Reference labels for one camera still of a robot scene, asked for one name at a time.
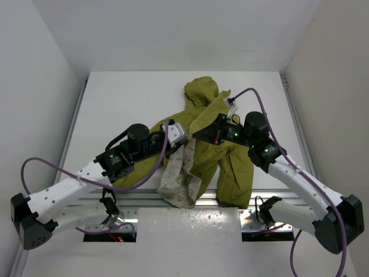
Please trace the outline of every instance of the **beige patterned cloth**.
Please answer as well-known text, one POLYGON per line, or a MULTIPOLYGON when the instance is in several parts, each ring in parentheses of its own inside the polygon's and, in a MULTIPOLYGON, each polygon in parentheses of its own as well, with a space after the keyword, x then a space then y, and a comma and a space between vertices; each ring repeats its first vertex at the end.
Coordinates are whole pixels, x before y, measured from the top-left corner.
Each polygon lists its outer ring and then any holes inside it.
POLYGON ((169 159, 157 192, 178 208, 193 208, 201 179, 189 172, 193 166, 196 140, 181 146, 169 159))

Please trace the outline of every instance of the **black bracket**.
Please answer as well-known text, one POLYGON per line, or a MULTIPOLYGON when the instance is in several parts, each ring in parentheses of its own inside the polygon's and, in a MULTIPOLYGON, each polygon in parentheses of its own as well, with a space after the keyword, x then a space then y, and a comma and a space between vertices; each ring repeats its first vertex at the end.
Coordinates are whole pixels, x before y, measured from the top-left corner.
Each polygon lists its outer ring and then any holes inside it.
POLYGON ((267 226, 275 222, 269 210, 273 207, 273 205, 276 202, 281 201, 281 200, 282 198, 280 197, 272 196, 271 198, 269 198, 268 200, 266 200, 263 204, 259 206, 260 208, 259 215, 267 226))
POLYGON ((27 202, 29 197, 19 193, 10 200, 12 222, 21 239, 23 249, 31 250, 43 245, 52 237, 52 231, 58 226, 57 222, 49 221, 42 224, 36 220, 37 212, 32 213, 27 202))
POLYGON ((115 195, 115 192, 113 190, 111 190, 111 189, 103 188, 103 198, 105 198, 105 194, 106 193, 110 193, 111 194, 111 196, 114 199, 114 204, 116 204, 116 195, 115 195))
POLYGON ((116 207, 115 203, 113 202, 112 198, 105 197, 101 198, 100 202, 103 203, 106 207, 106 213, 109 215, 119 215, 119 209, 116 207))
POLYGON ((194 133, 193 137, 214 145, 230 141, 247 146, 252 163, 266 173, 270 164, 275 163, 281 155, 276 143, 269 138, 268 125, 263 115, 257 111, 246 115, 244 126, 233 124, 225 114, 219 114, 213 123, 194 133))
MULTIPOLYGON (((344 222, 347 245, 349 245, 364 231, 363 205, 355 195, 350 195, 343 198, 337 209, 344 222)), ((328 208, 328 211, 329 213, 323 220, 313 222, 315 236, 325 249, 333 254, 339 254, 342 251, 340 224, 331 207, 328 208)))
MULTIPOLYGON (((169 126, 175 121, 169 120, 169 126)), ((188 142, 183 139, 177 142, 173 148, 170 143, 163 145, 165 133, 162 130, 150 133, 149 128, 143 124, 133 124, 118 137, 113 139, 94 160, 104 169, 103 176, 107 176, 113 184, 117 180, 134 171, 134 164, 149 159, 161 152, 165 146, 165 155, 174 153, 181 145, 188 142)))

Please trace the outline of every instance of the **white table surface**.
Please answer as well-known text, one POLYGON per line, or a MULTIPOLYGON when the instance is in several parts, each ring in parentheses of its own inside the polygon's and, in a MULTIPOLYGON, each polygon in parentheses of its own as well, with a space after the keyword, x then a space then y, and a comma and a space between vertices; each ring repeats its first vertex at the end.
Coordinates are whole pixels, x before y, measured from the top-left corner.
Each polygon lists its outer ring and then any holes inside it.
MULTIPOLYGON (((131 124, 149 128, 159 120, 185 108, 186 83, 211 76, 219 90, 231 90, 231 96, 247 87, 258 90, 270 124, 281 143, 301 166, 305 167, 285 92, 278 72, 92 72, 78 113, 64 168, 78 171, 102 153, 114 137, 131 124)), ((250 111, 260 111, 252 92, 237 99, 237 114, 244 121, 250 111)), ((139 189, 157 189, 163 169, 139 189)), ((216 189, 219 169, 209 189, 216 189)), ((287 188, 280 181, 255 168, 254 189, 287 188)))
MULTIPOLYGON (((65 168, 78 170, 132 123, 152 126, 184 108, 183 87, 193 78, 212 76, 232 95, 245 87, 259 90, 281 144, 303 165, 291 116, 276 72, 92 72, 67 153, 65 168)), ((240 98, 239 114, 259 110, 252 94, 240 98)), ((159 185, 160 173, 146 188, 159 185)), ((216 179, 211 184, 215 188, 216 179)), ((285 188, 255 169, 254 188, 285 188)), ((136 243, 82 242, 65 231, 29 252, 23 277, 33 276, 292 276, 292 242, 242 242, 235 208, 187 210, 140 208, 136 243)), ((303 233, 295 250, 299 276, 334 276, 340 256, 328 253, 303 233)), ((350 256, 347 277, 356 276, 350 256)))

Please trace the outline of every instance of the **white wall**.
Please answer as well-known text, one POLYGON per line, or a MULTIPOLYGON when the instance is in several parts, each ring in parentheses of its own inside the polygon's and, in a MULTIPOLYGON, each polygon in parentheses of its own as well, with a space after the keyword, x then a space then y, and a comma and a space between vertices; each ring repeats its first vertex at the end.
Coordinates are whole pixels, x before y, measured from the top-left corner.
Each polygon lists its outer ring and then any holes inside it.
POLYGON ((78 76, 284 71, 321 0, 33 0, 78 76))
MULTIPOLYGON (((369 227, 369 1, 326 0, 287 70, 319 177, 357 195, 369 227)), ((369 231, 349 247, 369 276, 369 231)))
MULTIPOLYGON (((77 81, 31 0, 4 0, 0 8, 0 276, 8 276, 19 246, 10 221, 10 198, 23 192, 22 162, 61 157, 82 84, 77 81)), ((55 173, 27 169, 35 191, 55 173)))

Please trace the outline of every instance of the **red wire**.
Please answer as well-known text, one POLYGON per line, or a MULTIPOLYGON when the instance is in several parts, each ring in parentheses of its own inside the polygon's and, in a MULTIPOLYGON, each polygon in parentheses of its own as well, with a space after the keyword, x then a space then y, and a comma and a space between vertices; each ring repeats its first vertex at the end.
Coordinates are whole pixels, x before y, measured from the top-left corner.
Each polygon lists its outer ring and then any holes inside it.
POLYGON ((116 240, 116 238, 111 234, 111 232, 109 232, 109 237, 111 237, 115 242, 118 242, 118 241, 116 240))

